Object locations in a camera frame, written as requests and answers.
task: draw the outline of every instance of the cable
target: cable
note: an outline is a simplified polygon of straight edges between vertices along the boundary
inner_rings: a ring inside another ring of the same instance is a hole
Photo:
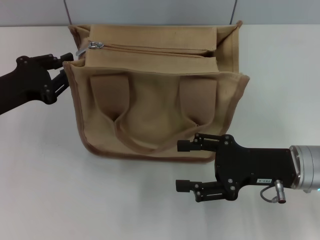
[[[265,196],[264,196],[264,191],[266,191],[266,190],[268,190],[268,189],[270,189],[270,188],[273,188],[273,187],[274,187],[274,185],[270,185],[270,186],[267,186],[267,187],[265,187],[264,189],[262,189],[262,190],[260,191],[260,196],[261,196],[261,198],[262,198],[263,200],[265,200],[266,202],[272,203],[272,204],[278,202],[278,197],[275,196],[275,197],[272,198],[272,199],[265,198]]]
[[[67,17],[68,17],[68,20],[69,20],[69,24],[72,25],[70,13],[69,13],[69,9],[68,9],[67,2],[66,2],[66,1],[67,1],[67,0],[63,0],[64,8],[65,8],[65,11],[66,11],[66,15],[67,15]]]
[[[230,23],[229,23],[230,25],[232,24],[232,20],[234,19],[237,2],[238,2],[238,0],[235,0],[235,2],[234,2],[233,11],[232,11],[232,15],[231,15]]]

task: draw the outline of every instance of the wall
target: wall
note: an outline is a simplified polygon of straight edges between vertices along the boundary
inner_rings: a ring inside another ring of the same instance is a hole
[[[66,0],[74,24],[226,25],[235,0]],[[238,0],[232,23],[320,24],[319,0]],[[0,0],[0,26],[68,25],[64,0]]]

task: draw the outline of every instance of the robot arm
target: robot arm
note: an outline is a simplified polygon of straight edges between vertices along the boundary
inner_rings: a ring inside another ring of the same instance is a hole
[[[193,191],[197,202],[226,199],[234,201],[247,185],[267,186],[260,193],[270,203],[285,203],[284,188],[306,193],[320,188],[320,146],[290,148],[245,148],[231,135],[196,133],[194,140],[179,140],[179,152],[210,151],[215,154],[214,182],[176,180],[177,192]],[[275,186],[277,196],[269,200],[266,189]]]
[[[16,59],[14,71],[0,77],[0,115],[32,100],[53,104],[57,97],[68,88],[64,70],[51,80],[48,70],[59,69],[63,61],[73,61],[71,53],[60,59],[52,54]]]

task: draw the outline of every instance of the silver cylinder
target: silver cylinder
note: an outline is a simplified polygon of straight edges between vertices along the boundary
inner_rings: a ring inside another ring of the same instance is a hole
[[[284,186],[280,180],[276,180],[274,182],[275,190],[276,190],[276,196],[277,201],[280,204],[284,204],[286,202],[286,196],[284,192]]]
[[[293,189],[310,192],[320,189],[320,146],[291,146],[296,171]]]

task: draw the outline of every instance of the bag handle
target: bag handle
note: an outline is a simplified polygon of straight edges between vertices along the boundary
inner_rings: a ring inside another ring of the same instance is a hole
[[[128,76],[126,74],[94,76],[91,77],[91,87],[99,110],[114,122],[116,137],[129,149],[143,155],[172,148],[178,140],[190,138],[208,127],[215,115],[217,82],[203,77],[181,77],[179,82],[181,113],[197,126],[175,134],[158,147],[146,147],[135,142],[121,127],[122,119],[130,106]]]

